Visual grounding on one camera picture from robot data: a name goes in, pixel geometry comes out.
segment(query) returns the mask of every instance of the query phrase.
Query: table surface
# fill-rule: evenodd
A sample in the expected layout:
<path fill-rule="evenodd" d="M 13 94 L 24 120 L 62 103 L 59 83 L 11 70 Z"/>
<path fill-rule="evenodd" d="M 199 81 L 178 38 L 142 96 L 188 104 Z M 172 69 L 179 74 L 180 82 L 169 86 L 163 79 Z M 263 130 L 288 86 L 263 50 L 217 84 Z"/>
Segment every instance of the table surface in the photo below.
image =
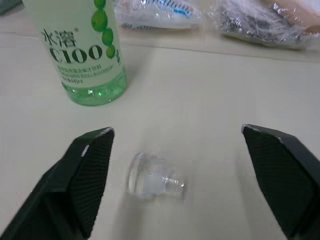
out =
<path fill-rule="evenodd" d="M 284 240 L 255 178 L 242 124 L 297 136 L 320 157 L 319 64 L 122 44 L 129 87 L 70 101 L 39 39 L 0 33 L 0 232 L 40 176 L 85 132 L 115 140 L 92 240 Z M 183 201 L 126 193 L 137 152 L 184 175 Z"/>

